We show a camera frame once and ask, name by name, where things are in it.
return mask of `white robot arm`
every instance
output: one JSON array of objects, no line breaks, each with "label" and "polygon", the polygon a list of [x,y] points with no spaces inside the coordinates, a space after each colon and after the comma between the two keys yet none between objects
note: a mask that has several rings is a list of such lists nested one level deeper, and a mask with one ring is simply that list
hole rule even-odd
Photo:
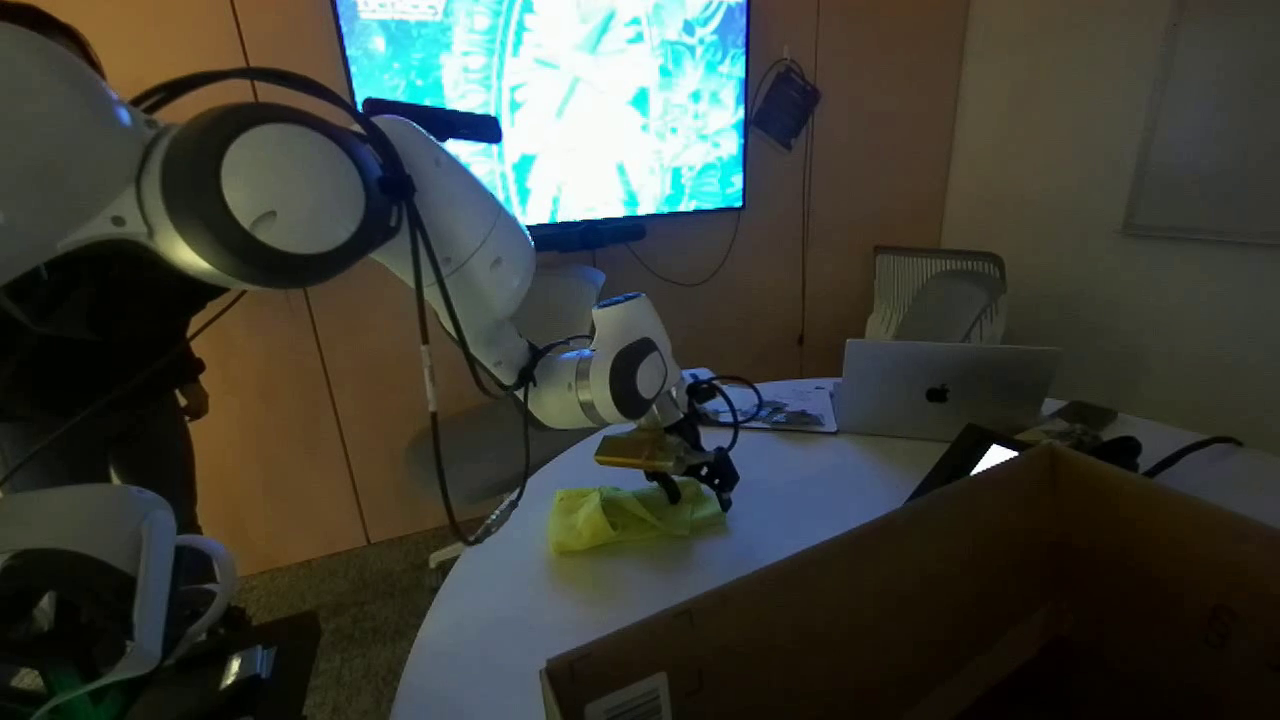
[{"label": "white robot arm", "polygon": [[309,287],[375,255],[542,424],[638,424],[597,457],[655,478],[692,472],[729,501],[736,472],[700,448],[643,294],[597,300],[597,270],[542,276],[520,218],[412,121],[356,114],[356,131],[284,102],[171,127],[144,114],[227,75],[133,106],[63,49],[0,25],[0,283],[101,240],[226,287]]}]

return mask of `laptop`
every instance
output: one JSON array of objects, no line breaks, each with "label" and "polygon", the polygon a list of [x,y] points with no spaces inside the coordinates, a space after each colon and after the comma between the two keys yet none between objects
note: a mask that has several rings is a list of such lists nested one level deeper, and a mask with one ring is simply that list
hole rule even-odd
[{"label": "laptop", "polygon": [[1026,426],[1056,375],[1047,344],[845,340],[838,426],[950,443],[965,424]]}]

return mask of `desk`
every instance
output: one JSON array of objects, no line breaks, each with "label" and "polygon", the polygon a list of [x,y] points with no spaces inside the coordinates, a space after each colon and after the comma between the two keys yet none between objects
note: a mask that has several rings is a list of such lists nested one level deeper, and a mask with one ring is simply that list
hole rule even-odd
[{"label": "desk", "polygon": [[[1116,431],[1146,435],[1146,466],[1196,439],[1149,418],[1120,418]],[[944,452],[907,439],[746,431],[734,452],[740,492],[726,528],[661,547],[554,554],[544,518],[555,486],[643,486],[638,472],[602,466],[597,439],[542,466],[509,528],[456,560],[418,631],[397,720],[537,720],[549,656],[902,507]],[[1209,448],[1178,464],[1167,485],[1280,528],[1274,457]]]}]

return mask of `monitor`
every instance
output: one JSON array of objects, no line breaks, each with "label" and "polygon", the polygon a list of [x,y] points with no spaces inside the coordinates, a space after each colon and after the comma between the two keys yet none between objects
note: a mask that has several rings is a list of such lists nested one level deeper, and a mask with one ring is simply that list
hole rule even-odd
[{"label": "monitor", "polygon": [[502,142],[449,151],[537,240],[623,240],[655,216],[740,211],[750,198],[750,0],[332,8],[356,102],[400,98],[502,121]]}]

